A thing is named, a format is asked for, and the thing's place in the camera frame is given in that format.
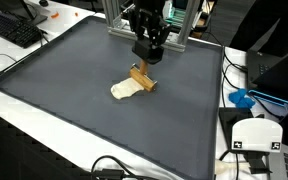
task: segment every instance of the table surface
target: table surface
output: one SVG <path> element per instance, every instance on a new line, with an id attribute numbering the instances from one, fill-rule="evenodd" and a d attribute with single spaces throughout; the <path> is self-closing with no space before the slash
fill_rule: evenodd
<path id="1" fill-rule="evenodd" d="M 30 2 L 38 4 L 38 0 L 30 0 Z M 41 13 L 47 15 L 49 19 L 38 25 L 39 28 L 48 32 L 47 38 L 49 40 L 58 37 L 84 17 L 94 15 L 105 18 L 104 14 L 95 14 L 91 11 L 58 4 L 52 1 L 49 1 L 49 4 L 48 7 L 40 9 Z M 60 16 L 52 19 L 50 16 L 56 12 L 58 12 Z M 30 48 L 22 49 L 0 38 L 0 54 L 10 55 L 17 61 L 38 48 L 40 48 L 40 43 L 36 43 Z M 245 52 L 226 48 L 226 53 L 233 63 L 245 65 Z M 11 59 L 0 56 L 0 71 L 11 66 L 13 63 L 14 62 Z M 227 77 L 238 87 L 243 88 L 246 86 L 245 74 L 235 68 L 230 68 L 227 71 Z M 235 91 L 235 89 L 225 82 L 224 95 L 227 97 L 228 94 L 233 91 Z M 234 107 L 228 99 L 225 99 L 225 103 L 229 107 Z M 281 111 L 281 108 L 277 108 L 274 105 L 266 105 L 269 106 L 268 108 L 273 108 L 274 111 Z M 252 108 L 252 112 L 254 115 L 265 114 L 266 118 L 274 119 L 258 105 Z M 98 157 L 102 155 L 112 155 L 131 166 L 133 168 L 132 171 L 135 174 L 148 175 L 160 179 L 181 179 L 173 173 L 168 172 L 131 152 L 3 93 L 0 93 L 0 117 L 86 170 L 91 169 L 93 162 Z M 217 125 L 216 141 L 216 158 L 219 158 L 227 149 L 219 122 Z M 225 158 L 225 161 L 235 162 L 235 156 L 229 154 Z M 117 168 L 117 165 L 110 160 L 103 160 L 100 161 L 98 167 Z M 233 179 L 235 178 L 235 175 L 236 170 L 229 170 L 224 174 L 217 176 L 217 179 Z M 250 175 L 247 171 L 241 171 L 240 179 L 264 180 L 266 179 L 266 175 Z"/>

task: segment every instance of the blue object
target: blue object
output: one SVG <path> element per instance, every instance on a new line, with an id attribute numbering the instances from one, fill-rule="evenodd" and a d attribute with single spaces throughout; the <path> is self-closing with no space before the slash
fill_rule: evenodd
<path id="1" fill-rule="evenodd" d="M 245 97 L 246 92 L 246 89 L 239 89 L 237 92 L 231 93 L 228 98 L 237 108 L 251 109 L 255 105 L 255 102 L 251 98 Z"/>

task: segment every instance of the gray mat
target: gray mat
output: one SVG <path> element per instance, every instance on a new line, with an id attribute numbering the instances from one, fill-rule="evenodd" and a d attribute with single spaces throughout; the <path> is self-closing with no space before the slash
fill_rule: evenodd
<path id="1" fill-rule="evenodd" d="M 222 49 L 189 42 L 150 66 L 157 91 L 118 101 L 110 88 L 140 59 L 133 41 L 89 17 L 0 76 L 0 91 L 185 178 L 213 178 Z"/>

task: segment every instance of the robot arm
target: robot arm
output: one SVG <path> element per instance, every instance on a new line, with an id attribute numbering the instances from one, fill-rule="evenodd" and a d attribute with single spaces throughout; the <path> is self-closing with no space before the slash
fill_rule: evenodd
<path id="1" fill-rule="evenodd" d="M 130 27 L 137 36 L 133 52 L 149 64 L 162 60 L 171 25 L 163 19 L 165 0 L 134 0 L 135 8 L 128 10 Z"/>

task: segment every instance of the metal frame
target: metal frame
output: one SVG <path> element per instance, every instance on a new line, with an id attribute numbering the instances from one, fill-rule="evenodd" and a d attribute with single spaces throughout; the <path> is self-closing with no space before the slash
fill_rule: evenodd
<path id="1" fill-rule="evenodd" d="M 188 0 L 182 29 L 179 34 L 170 33 L 166 43 L 163 45 L 165 48 L 178 52 L 185 51 L 192 24 L 201 1 L 202 0 Z M 106 15 L 108 32 L 116 36 L 135 40 L 135 33 L 130 30 L 128 21 L 121 18 L 119 0 L 102 0 L 102 2 Z"/>

